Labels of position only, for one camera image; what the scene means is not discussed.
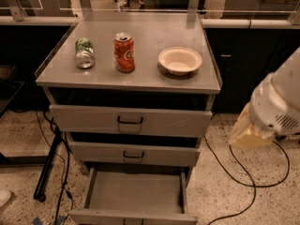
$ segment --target drawer handle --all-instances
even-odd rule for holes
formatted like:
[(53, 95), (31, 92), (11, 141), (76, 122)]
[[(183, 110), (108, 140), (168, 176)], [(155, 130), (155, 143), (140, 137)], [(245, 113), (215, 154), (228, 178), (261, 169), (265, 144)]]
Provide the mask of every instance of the drawer handle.
[(125, 219), (125, 218), (123, 218), (123, 225), (127, 225), (127, 224), (126, 224), (126, 219)]
[(142, 159), (144, 156), (144, 152), (140, 156), (129, 156), (126, 154), (126, 151), (123, 152), (123, 157), (124, 158), (132, 158), (132, 159)]
[(121, 117), (118, 116), (118, 123), (119, 124), (131, 124), (131, 125), (139, 125), (143, 122), (143, 117), (141, 117), (141, 120), (139, 122), (128, 122), (128, 121), (122, 121)]

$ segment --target soda can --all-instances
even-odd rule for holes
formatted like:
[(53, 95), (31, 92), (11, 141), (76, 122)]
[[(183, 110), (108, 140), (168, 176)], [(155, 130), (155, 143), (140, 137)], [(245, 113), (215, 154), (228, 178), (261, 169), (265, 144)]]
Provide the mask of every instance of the soda can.
[(121, 72), (131, 72), (135, 69), (133, 57), (133, 38), (128, 33), (118, 33), (114, 41), (114, 57), (116, 68)]
[(75, 43), (75, 61), (78, 68), (91, 68), (95, 64), (94, 46), (85, 37), (79, 38)]

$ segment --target drawer front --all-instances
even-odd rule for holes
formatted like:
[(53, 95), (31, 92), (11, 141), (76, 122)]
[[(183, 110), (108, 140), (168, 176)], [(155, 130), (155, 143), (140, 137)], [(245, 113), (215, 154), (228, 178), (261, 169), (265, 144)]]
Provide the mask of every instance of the drawer front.
[(70, 142), (69, 146), (80, 161), (157, 164), (194, 167), (198, 148), (161, 147), (113, 143)]
[(176, 168), (105, 164), (93, 167), (82, 209), (69, 212), (78, 224), (195, 225), (188, 216), (186, 178)]
[(51, 105), (62, 131), (202, 137), (211, 112)]

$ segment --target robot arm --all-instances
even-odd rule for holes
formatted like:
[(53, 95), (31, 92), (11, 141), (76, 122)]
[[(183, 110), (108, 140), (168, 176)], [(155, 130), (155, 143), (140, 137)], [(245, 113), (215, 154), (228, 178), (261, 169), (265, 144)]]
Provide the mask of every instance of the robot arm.
[(249, 104), (232, 129), (230, 143), (240, 147), (260, 146), (276, 136), (298, 132), (300, 48), (254, 89)]

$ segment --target white shoe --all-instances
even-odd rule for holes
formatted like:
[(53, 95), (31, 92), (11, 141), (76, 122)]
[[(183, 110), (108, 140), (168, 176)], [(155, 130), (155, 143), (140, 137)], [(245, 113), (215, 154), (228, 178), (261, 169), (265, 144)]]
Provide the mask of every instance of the white shoe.
[(3, 207), (11, 199), (12, 192), (9, 190), (0, 190), (0, 208)]

